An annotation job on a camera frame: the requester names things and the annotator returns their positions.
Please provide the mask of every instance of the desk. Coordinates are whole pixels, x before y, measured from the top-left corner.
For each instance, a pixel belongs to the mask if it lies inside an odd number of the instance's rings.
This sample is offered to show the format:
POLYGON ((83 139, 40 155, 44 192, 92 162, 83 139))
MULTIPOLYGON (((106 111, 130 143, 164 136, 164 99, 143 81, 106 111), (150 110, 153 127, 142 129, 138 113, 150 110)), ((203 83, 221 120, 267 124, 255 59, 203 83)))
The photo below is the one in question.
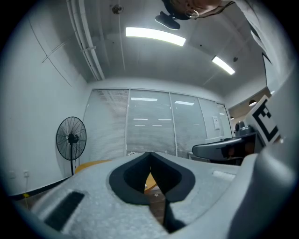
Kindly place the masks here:
MULTIPOLYGON (((86 169, 86 168, 88 168, 88 167, 91 167, 93 165, 97 165, 97 164, 108 162, 108 161, 111 161, 111 160, 99 160, 99 161, 92 161, 92 162, 83 163, 79 167, 76 168, 75 174, 82 171, 82 170, 84 170, 84 169, 86 169)), ((145 184, 147 185, 147 188, 144 189, 145 194, 147 194, 151 189, 156 187, 156 185, 157 185, 156 181, 154 180, 151 173, 149 174, 145 184)))

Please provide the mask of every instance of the standing fan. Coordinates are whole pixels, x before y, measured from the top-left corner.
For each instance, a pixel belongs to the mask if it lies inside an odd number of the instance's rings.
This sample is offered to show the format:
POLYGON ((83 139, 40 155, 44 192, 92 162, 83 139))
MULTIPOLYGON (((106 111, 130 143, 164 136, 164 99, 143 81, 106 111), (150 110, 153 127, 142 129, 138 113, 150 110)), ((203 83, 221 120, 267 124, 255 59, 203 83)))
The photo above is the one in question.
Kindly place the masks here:
POLYGON ((71 174, 74 175, 73 160, 81 156, 86 145, 83 122, 77 117, 68 117, 62 121, 57 130, 56 145, 61 156, 71 161, 71 174))

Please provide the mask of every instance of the person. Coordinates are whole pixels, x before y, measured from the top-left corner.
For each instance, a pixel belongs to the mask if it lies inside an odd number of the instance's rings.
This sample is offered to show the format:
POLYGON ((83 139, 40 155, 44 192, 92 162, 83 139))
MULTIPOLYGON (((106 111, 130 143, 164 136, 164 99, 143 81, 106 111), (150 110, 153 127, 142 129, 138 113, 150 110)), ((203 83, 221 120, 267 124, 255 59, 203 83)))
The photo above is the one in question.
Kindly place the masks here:
POLYGON ((175 12, 189 15, 193 19, 219 14, 235 2, 250 24, 253 38, 274 66, 280 85, 289 77, 298 64, 296 50, 293 48, 283 27, 261 1, 169 0, 169 2, 175 12))

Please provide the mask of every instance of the glass wall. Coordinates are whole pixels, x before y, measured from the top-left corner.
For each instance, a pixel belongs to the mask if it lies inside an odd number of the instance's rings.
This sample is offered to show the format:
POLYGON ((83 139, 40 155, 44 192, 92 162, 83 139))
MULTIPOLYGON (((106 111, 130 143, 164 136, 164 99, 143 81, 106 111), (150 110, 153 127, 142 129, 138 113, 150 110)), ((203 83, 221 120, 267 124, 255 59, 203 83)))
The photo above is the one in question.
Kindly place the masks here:
POLYGON ((170 94, 176 129, 178 157, 188 158, 192 147, 204 144, 206 127, 197 97, 170 94))
POLYGON ((87 140, 81 164, 124 156, 128 93, 129 90, 92 91, 83 121, 87 140))
POLYGON ((217 104, 218 112, 220 115, 220 120, 223 128, 223 135, 225 138, 231 138, 232 137, 232 131, 231 128, 228 127, 230 119, 228 118, 228 113, 225 110, 225 106, 221 104, 217 104))
POLYGON ((194 145, 231 137, 224 105, 159 91, 94 90, 84 124, 80 163, 145 151, 188 158, 194 145))
POLYGON ((145 151, 176 155, 169 94, 131 90, 127 153, 145 151))

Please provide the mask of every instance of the fluorescent light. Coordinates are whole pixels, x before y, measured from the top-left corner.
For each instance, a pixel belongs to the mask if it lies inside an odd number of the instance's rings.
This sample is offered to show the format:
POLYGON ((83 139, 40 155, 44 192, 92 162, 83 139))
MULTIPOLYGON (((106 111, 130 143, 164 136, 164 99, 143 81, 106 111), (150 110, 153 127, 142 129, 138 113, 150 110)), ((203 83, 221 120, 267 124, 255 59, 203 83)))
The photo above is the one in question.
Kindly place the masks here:
POLYGON ((215 56, 212 59, 212 62, 214 62, 215 64, 219 65, 223 70, 226 70, 230 75, 232 75, 232 74, 235 73, 235 71, 229 65, 227 65, 224 61, 222 61, 217 56, 215 56))
POLYGON ((168 32, 149 28, 126 28, 126 36, 145 37, 183 46, 186 39, 168 32))
POLYGON ((257 102, 255 101, 255 102, 251 103, 249 106, 252 107, 252 106, 255 106, 256 104, 257 104, 257 102))
POLYGON ((181 104, 181 105, 194 105, 194 103, 190 103, 190 102, 184 102, 184 101, 176 101, 174 102, 175 104, 181 104))
POLYGON ((131 100, 140 100, 140 101, 157 101, 158 99, 153 99, 153 98, 131 98, 131 100))

